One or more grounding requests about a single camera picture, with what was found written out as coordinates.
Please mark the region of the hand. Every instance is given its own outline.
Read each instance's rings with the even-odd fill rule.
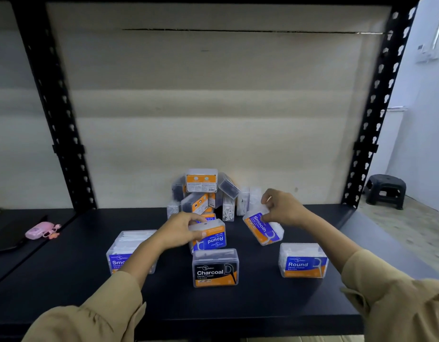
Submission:
[[[205,231],[191,232],[188,229],[188,225],[195,224],[196,221],[206,222],[207,220],[197,213],[179,212],[170,216],[152,238],[160,241],[162,251],[185,245],[193,240],[201,240],[207,235]]]
[[[306,227],[313,216],[291,193],[269,188],[261,199],[267,205],[269,213],[262,216],[263,222],[278,222],[288,226]]]

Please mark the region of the stool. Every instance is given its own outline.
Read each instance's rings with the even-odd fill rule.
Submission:
[[[376,174],[370,176],[364,188],[367,195],[367,204],[376,205],[377,201],[396,204],[397,210],[403,210],[406,183],[394,176]]]

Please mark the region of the pink keychain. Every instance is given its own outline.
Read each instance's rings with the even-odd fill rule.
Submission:
[[[52,234],[56,234],[57,237],[59,234],[57,233],[57,230],[61,228],[61,224],[53,224],[51,222],[40,222],[39,224],[32,227],[30,230],[28,230],[24,236],[26,236],[28,239],[36,240],[40,237],[50,237]]]

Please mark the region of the sleeve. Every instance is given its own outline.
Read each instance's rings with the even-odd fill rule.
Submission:
[[[133,341],[145,308],[135,278],[118,271],[80,307],[55,307],[42,314],[23,342]]]
[[[342,270],[342,288],[369,341],[439,341],[439,280],[415,280],[367,250]]]

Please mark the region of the perforated metal post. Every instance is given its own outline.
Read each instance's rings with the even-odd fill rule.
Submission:
[[[45,3],[13,1],[12,7],[72,205],[76,212],[96,208],[85,148],[78,134]]]
[[[353,158],[342,196],[342,203],[354,208],[359,204],[373,154],[378,149],[378,137],[415,13],[416,5],[393,6],[386,24],[386,32],[371,82],[359,136],[354,143]]]

